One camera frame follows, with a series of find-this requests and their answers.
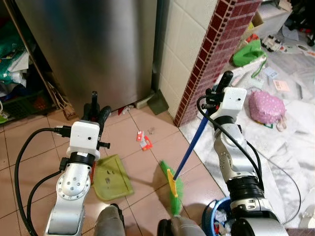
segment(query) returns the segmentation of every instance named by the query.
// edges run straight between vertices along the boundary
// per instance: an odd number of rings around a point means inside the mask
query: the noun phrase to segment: black crate
[[[25,118],[51,108],[51,103],[44,90],[32,95],[18,97],[2,104],[3,110],[10,114],[10,118],[14,117],[16,119]]]

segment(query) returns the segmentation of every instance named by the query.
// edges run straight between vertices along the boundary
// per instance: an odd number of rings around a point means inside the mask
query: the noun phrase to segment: wire
[[[262,191],[264,191],[264,185],[263,185],[263,181],[262,181],[262,177],[261,177],[261,173],[256,165],[256,163],[253,161],[253,159],[251,158],[251,156],[246,152],[245,149],[243,149],[243,147],[221,126],[219,125],[216,121],[214,121],[213,119],[211,119],[207,114],[205,114],[203,112],[203,110],[200,107],[200,101],[206,97],[209,97],[207,95],[201,96],[200,98],[198,98],[197,100],[197,108],[199,110],[199,112],[208,119],[208,121],[210,121],[214,126],[216,126],[223,134],[225,134],[238,148],[239,150],[245,155],[245,157],[247,157],[247,159],[250,161],[250,163],[252,164],[253,168],[255,169],[256,175],[258,177],[258,181],[259,181],[259,185]]]
[[[31,236],[37,236],[37,233],[31,228],[26,216],[25,216],[25,212],[23,210],[23,204],[22,204],[22,199],[21,199],[21,192],[20,192],[20,185],[19,185],[19,167],[20,167],[20,162],[23,156],[23,153],[26,149],[26,147],[28,146],[28,144],[30,143],[30,141],[36,136],[36,134],[40,133],[40,132],[44,132],[44,131],[51,131],[54,132],[55,129],[54,128],[43,128],[43,129],[39,129],[36,130],[35,132],[33,132],[29,138],[26,140],[26,142],[24,143],[23,147],[20,150],[20,153],[16,159],[15,162],[15,169],[14,169],[14,186],[15,186],[15,193],[16,193],[16,200],[18,202],[18,207],[19,207],[19,211],[21,214],[21,218],[23,220],[23,223],[25,225],[25,227],[27,228],[29,234]]]
[[[297,183],[294,181],[294,179],[284,170],[282,169],[281,167],[279,167],[276,163],[274,163],[273,161],[267,159],[266,157],[264,157],[268,162],[270,162],[271,164],[273,164],[275,167],[277,167],[279,170],[283,171],[291,180],[292,182],[294,183],[298,193],[299,193],[299,207],[298,207],[298,210],[296,211],[296,213],[294,214],[294,216],[292,216],[289,220],[285,221],[283,224],[286,224],[286,223],[289,223],[290,221],[292,221],[296,216],[297,214],[300,212],[300,209],[301,209],[301,204],[302,204],[302,198],[301,198],[301,192],[300,192],[300,189],[299,187],[297,186]]]
[[[262,177],[261,162],[260,162],[260,158],[259,158],[258,152],[256,151],[256,149],[248,141],[246,141],[246,142],[247,142],[247,145],[250,146],[250,148],[252,149],[252,151],[254,152],[254,154],[256,156],[257,163],[258,163],[258,169],[259,169],[260,175]]]
[[[29,195],[29,199],[28,199],[28,205],[27,205],[27,210],[26,210],[26,216],[27,216],[27,220],[29,222],[29,226],[31,227],[31,230],[33,232],[35,232],[35,229],[34,229],[34,226],[33,226],[33,223],[32,223],[32,218],[31,218],[31,206],[32,206],[32,199],[33,199],[33,195],[35,193],[35,191],[37,190],[37,188],[43,183],[45,182],[46,180],[52,178],[52,177],[55,177],[57,175],[59,175],[62,171],[57,171],[45,178],[43,178],[41,181],[39,181],[35,186],[34,188],[31,190],[31,193]]]

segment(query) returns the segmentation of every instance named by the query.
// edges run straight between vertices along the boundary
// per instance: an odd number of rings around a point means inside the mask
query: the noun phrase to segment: yellow broom head
[[[174,197],[177,198],[178,194],[177,194],[177,190],[176,190],[176,181],[173,180],[173,177],[174,176],[172,175],[171,170],[167,169],[167,179],[169,182],[169,186],[171,188],[171,192],[174,195]]]

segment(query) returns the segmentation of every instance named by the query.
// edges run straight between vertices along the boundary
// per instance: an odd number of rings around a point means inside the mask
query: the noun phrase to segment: green broom bristles
[[[170,169],[172,175],[175,174],[175,171],[170,168],[165,161],[161,161],[160,166],[167,178],[167,170]],[[178,197],[176,198],[173,194],[172,191],[170,191],[170,202],[171,202],[171,213],[173,215],[179,215],[182,211],[182,199],[183,199],[183,195],[184,195],[184,183],[182,182],[182,180],[180,178],[177,178],[176,180],[176,191],[177,191],[177,195]]]

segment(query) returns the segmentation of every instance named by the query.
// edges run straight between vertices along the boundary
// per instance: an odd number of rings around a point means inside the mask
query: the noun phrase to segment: pink tile floor
[[[14,164],[26,138],[35,130],[56,125],[71,125],[63,113],[55,111],[48,116],[34,116],[0,127],[0,235],[27,236],[17,211],[14,190]],[[151,150],[142,151],[136,142],[136,133],[144,130],[153,142]],[[117,112],[105,124],[102,140],[111,143],[102,148],[103,157],[118,154],[134,188],[134,194],[111,202],[99,200],[93,188],[85,200],[86,217],[83,235],[92,236],[98,214],[110,203],[123,209],[127,236],[155,236],[159,220],[170,217],[169,187],[159,161],[165,160],[176,169],[188,147],[188,142],[167,112],[154,116],[149,107],[132,109],[125,115]],[[28,146],[20,164],[20,188],[23,205],[32,187],[43,177],[55,172],[65,157],[68,138],[44,132]],[[58,177],[42,184],[33,198],[32,220],[39,235],[43,232],[49,213],[55,203]],[[191,155],[181,174],[184,182],[181,215],[201,223],[202,211],[213,199],[224,197],[211,175],[195,153]]]

